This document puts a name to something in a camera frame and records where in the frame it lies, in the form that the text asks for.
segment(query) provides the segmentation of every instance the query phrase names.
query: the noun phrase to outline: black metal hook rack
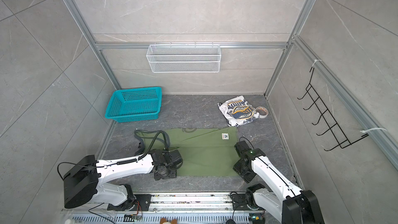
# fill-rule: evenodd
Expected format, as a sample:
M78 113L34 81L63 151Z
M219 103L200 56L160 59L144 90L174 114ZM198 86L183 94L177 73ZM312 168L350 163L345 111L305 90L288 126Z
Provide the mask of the black metal hook rack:
M345 134L345 133L343 132L343 130L341 129L339 123L337 123L336 119L334 118L333 114L330 112L329 108L326 106L326 104L324 103L324 101L322 100L322 98L319 96L319 94L318 94L318 92L315 90L315 88L311 85L312 76L313 76L313 74L314 74L314 68L313 68L313 67L311 67L310 73L311 73L311 78L310 78L310 82L308 83L307 87L305 88L305 89L306 89L306 92L305 92L305 94L303 95L303 97L297 98L297 99L301 100L301 99L303 99L307 94L311 97L313 103L312 103L311 106L308 107L307 109L305 109L305 108L303 108L303 109L304 109L304 110L308 110L308 109L310 109L313 105L315 105L316 108L318 109L318 111L319 111L319 113L321 114L321 116L319 117L319 119L318 119L318 121L317 121L316 123L312 123L313 125L316 126L317 124L319 124L319 121L321 120L321 118L323 118L323 119L325 120L325 122L326 122L326 124L327 124L327 126L328 126L328 129L327 129L326 131L324 131L322 134L316 134L316 135L322 136L322 135L325 134L326 132L331 131L331 133L333 134L333 137L336 139L338 145L336 145L335 147L332 147L332 148L329 149L329 150L326 150L326 149L324 149L324 150L328 152L328 151L331 151L331 150L333 150L334 148L337 148L337 147L339 147L339 146L340 146L341 149L343 149L343 148L346 148L347 146L350 146L350 145L352 145L352 144L354 144L354 143L360 141L361 139L363 139L363 138L369 136L368 134L364 134L364 135L362 135L359 139L357 139L357 140L354 141L354 142L351 142L351 141L347 138L346 134ZM314 98L311 96L311 94L309 93L309 90L310 90L311 88L312 88L312 89L314 90L314 92L316 93L316 99L315 99L315 100L314 100ZM320 110L320 107L319 107L319 106L317 105L317 103L316 103L317 101L318 101L318 102L320 101L320 102L325 106L325 108L326 108L325 111L322 112L322 111ZM333 124L333 125L330 125L330 124L327 122L327 120L326 120L326 118L325 118L325 116L324 116L326 113L329 113L329 114L331 115L331 117L333 118L333 120L334 120L334 124ZM335 127L335 126L337 126L337 127L340 129L340 131L343 133L343 135L344 135L344 137L345 137L345 140L344 140L343 142L339 142L339 140L337 139L335 133L333 132L332 128Z

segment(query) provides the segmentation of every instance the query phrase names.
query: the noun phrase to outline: brown plush toy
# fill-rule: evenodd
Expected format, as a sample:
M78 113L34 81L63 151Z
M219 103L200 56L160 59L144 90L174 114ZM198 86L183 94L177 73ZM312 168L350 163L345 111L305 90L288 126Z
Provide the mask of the brown plush toy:
M168 222L166 218L160 219L160 224L177 224L177 220L173 219L172 221Z

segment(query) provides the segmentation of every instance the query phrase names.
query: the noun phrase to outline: robotic arm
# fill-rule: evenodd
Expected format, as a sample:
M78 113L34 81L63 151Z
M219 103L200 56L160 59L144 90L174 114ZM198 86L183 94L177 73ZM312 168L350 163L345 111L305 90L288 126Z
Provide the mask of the robotic arm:
M270 187L257 184L246 191L250 208L262 207L283 224L324 224L318 200L311 191L303 191L282 175L260 149L250 149L245 141L236 143L240 160L234 165L245 182L259 175Z
M151 150L157 135L148 151L139 156L112 160L96 160L94 155L84 157L63 177L65 208L104 202L109 203L109 210L128 210L135 202L131 186L113 185L109 181L151 172L155 180L177 177L183 162L181 155L178 150L169 151L166 143L164 150Z

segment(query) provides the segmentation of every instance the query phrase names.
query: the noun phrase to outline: wire basket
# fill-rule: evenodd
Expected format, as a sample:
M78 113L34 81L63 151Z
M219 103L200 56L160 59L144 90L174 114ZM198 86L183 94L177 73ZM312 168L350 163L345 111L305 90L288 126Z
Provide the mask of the wire basket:
M157 119L161 104L161 87L117 90L112 94L105 117L119 123Z
M219 72L220 45L158 44L147 52L154 73Z

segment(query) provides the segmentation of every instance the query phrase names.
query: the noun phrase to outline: white bottle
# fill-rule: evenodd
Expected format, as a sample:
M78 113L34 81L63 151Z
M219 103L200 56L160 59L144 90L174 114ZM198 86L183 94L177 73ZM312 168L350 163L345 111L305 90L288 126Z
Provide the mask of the white bottle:
M83 220L67 219L65 221L65 224L84 224L84 221Z

